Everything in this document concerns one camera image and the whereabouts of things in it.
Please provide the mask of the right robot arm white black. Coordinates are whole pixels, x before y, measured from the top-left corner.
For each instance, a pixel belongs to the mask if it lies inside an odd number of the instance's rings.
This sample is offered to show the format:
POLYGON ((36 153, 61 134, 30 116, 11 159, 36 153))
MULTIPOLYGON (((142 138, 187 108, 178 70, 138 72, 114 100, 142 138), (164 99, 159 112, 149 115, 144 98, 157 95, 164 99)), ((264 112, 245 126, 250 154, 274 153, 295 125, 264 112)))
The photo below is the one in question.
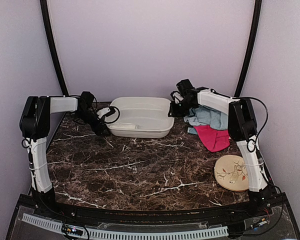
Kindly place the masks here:
POLYGON ((227 130, 243 157, 248 176, 248 194, 254 199, 245 205, 245 213, 256 217, 265 208, 260 198, 268 187, 264 160, 259 149, 257 119, 252 97, 231 97, 207 87, 195 88, 189 79, 176 84, 177 91, 170 96, 172 101, 168 116, 185 117, 195 107, 204 106, 227 115, 227 130))

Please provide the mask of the white embroidered towel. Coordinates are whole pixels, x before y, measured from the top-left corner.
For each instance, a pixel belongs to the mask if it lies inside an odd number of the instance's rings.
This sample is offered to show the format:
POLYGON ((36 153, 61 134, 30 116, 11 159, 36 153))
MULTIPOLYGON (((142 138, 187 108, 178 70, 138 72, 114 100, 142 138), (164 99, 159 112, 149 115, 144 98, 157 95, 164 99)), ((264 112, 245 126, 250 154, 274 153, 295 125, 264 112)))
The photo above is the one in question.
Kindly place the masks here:
POLYGON ((122 130, 135 130, 138 128, 137 124, 128 123, 128 122, 119 122, 111 126, 113 129, 122 129, 122 130))

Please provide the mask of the pink towel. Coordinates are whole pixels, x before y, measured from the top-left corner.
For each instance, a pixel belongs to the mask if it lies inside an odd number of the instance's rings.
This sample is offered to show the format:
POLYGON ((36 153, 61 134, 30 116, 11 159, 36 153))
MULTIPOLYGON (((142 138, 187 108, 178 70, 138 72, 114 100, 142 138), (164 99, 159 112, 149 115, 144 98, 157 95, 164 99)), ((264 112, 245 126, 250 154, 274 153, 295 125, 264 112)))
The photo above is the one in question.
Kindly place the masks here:
POLYGON ((194 127, 202 144, 212 153, 222 151, 230 146, 228 130, 216 130, 209 125, 194 127))

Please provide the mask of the white plastic basin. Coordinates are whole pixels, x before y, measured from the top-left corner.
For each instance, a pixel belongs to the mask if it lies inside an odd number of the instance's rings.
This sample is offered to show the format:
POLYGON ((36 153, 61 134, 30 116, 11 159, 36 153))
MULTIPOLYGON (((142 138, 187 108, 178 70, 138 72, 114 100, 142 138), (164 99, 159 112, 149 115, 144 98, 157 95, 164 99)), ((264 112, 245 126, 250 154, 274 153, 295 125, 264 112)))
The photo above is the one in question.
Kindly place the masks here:
POLYGON ((111 107, 115 113, 105 118, 110 132, 117 137, 163 138, 174 126, 175 119, 168 117, 171 101, 161 97, 119 97, 111 107), (137 129, 112 128, 116 123, 132 123, 137 129))

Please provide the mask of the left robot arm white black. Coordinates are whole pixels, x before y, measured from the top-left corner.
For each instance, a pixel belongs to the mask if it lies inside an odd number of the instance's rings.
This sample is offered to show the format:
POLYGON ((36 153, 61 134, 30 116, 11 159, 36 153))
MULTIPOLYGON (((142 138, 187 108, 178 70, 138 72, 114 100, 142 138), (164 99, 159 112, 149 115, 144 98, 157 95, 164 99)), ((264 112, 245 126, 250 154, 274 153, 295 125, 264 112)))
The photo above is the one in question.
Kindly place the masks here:
POLYGON ((107 124, 93 108, 95 100, 89 91, 82 92, 80 96, 29 96, 26 100, 19 122, 23 137, 21 144, 28 153, 32 195, 39 199, 46 198, 40 208, 50 218, 57 218, 61 213, 60 206, 49 199, 55 197, 47 162, 51 115, 74 113, 97 136, 108 134, 107 124))

